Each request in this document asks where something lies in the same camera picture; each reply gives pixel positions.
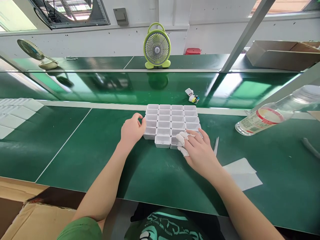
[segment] light switch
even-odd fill
[[[125,8],[114,8],[113,12],[114,12],[114,16],[116,17],[117,24],[119,26],[129,25],[127,12]]]

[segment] hand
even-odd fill
[[[133,147],[146,130],[146,118],[142,118],[141,124],[138,120],[139,118],[142,118],[142,115],[135,113],[132,118],[124,122],[121,128],[121,142],[127,146]]]
[[[219,175],[223,168],[212,150],[208,134],[201,128],[199,128],[199,132],[203,138],[199,133],[187,130],[187,133],[195,137],[188,135],[188,139],[184,139],[184,148],[189,153],[185,159],[190,167],[210,181]]]

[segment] bottle label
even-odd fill
[[[257,133],[278,123],[284,121],[283,116],[271,108],[259,108],[256,112],[251,113],[248,117],[239,122],[239,126],[248,133]]]

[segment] window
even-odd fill
[[[0,32],[36,29],[13,0],[0,0]]]
[[[301,12],[310,1],[311,0],[276,0],[267,15]],[[253,15],[260,2],[261,0],[257,0],[254,4],[250,16]]]
[[[37,15],[50,29],[110,24],[101,0],[30,0],[30,2]]]

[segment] green fan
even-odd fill
[[[161,29],[151,30],[153,25],[159,25]],[[164,27],[160,23],[152,23],[148,29],[148,35],[144,40],[144,56],[147,60],[145,66],[152,69],[154,66],[167,68],[171,62],[168,60],[171,52],[171,44]]]

